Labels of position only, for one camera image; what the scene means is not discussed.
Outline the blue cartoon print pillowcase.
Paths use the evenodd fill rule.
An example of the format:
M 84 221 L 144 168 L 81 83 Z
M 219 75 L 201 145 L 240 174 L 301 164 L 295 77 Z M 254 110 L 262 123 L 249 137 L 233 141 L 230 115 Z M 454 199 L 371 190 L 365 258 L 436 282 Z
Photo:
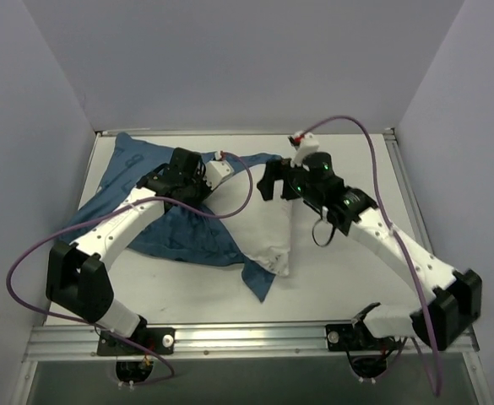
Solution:
M 111 160 L 96 194 L 69 221 L 70 226 L 109 214 L 117 208 L 136 181 L 167 163 L 173 148 L 117 135 Z M 171 212 L 144 229 L 129 248 L 151 257 L 206 266 L 226 267 L 242 263 L 242 280 L 259 301 L 264 301 L 274 275 L 247 257 L 219 219 L 200 217 L 184 208 Z

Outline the white pillow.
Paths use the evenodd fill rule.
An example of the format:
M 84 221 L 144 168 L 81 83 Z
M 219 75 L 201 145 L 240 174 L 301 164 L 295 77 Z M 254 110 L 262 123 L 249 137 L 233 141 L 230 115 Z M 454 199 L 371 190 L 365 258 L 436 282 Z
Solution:
M 230 213 L 245 201 L 249 189 L 246 171 L 233 175 L 219 186 L 205 205 L 215 214 Z M 237 215 L 223 219 L 232 239 L 247 258 L 280 277 L 290 274 L 292 202 L 274 198 L 265 202 L 252 190 L 248 205 Z

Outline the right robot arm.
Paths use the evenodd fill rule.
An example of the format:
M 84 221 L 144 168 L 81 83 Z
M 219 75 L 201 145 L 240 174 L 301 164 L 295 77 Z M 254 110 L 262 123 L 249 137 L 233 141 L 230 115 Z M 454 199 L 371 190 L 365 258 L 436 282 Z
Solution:
M 373 303 L 360 312 L 351 328 L 356 345 L 370 348 L 382 338 L 419 338 L 444 351 L 479 318 L 480 275 L 472 269 L 460 272 L 385 220 L 380 203 L 334 173 L 329 154 L 309 154 L 302 166 L 291 159 L 270 160 L 257 184 L 263 200 L 273 199 L 276 181 L 283 183 L 282 198 L 302 200 L 334 233 L 363 245 L 417 294 L 417 308 Z

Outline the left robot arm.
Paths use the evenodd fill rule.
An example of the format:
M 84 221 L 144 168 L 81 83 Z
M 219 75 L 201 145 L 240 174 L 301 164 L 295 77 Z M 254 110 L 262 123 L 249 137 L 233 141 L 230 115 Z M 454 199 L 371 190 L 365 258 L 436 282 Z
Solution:
M 120 303 L 108 272 L 112 263 L 151 223 L 177 200 L 198 207 L 229 175 L 216 160 L 175 148 L 171 160 L 143 175 L 111 217 L 71 243 L 58 241 L 48 260 L 46 297 L 88 323 L 117 334 L 117 345 L 128 354 L 140 352 L 147 333 L 142 318 Z

